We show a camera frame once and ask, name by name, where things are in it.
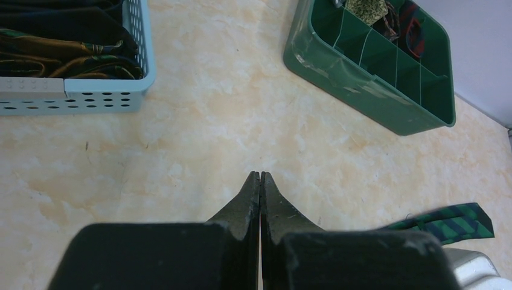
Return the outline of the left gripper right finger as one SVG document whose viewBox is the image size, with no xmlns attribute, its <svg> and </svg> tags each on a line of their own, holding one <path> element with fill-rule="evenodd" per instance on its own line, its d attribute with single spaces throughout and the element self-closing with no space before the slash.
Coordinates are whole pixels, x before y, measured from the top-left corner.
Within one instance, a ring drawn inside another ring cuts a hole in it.
<svg viewBox="0 0 512 290">
<path fill-rule="evenodd" d="M 272 175 L 260 177 L 261 262 L 264 289 L 288 289 L 286 250 L 282 239 L 289 233 L 322 232 L 279 191 Z"/>
</svg>

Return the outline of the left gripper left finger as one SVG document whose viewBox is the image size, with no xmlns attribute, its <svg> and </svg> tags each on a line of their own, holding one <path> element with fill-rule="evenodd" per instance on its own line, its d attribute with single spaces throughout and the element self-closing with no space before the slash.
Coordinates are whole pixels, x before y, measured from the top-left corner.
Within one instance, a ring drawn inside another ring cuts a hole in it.
<svg viewBox="0 0 512 290">
<path fill-rule="evenodd" d="M 258 289 L 260 174 L 250 172 L 240 191 L 207 222 L 226 230 L 220 289 Z"/>
</svg>

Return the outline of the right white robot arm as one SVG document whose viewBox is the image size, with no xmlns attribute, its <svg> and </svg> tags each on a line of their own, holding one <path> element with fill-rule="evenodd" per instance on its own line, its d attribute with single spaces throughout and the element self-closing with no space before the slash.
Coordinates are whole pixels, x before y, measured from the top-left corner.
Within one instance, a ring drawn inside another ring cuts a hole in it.
<svg viewBox="0 0 512 290">
<path fill-rule="evenodd" d="M 462 289 L 511 290 L 511 280 L 501 277 L 491 259 L 482 252 L 444 248 Z"/>
</svg>

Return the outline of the green plaid tie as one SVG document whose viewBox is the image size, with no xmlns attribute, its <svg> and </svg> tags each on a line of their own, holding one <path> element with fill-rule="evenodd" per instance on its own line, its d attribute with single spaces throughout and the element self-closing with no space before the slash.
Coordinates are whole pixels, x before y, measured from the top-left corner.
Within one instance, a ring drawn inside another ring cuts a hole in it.
<svg viewBox="0 0 512 290">
<path fill-rule="evenodd" d="M 443 245 L 495 237 L 492 220 L 476 202 L 450 205 L 417 216 L 407 216 L 406 219 L 384 226 L 383 229 L 424 231 L 435 236 Z"/>
</svg>

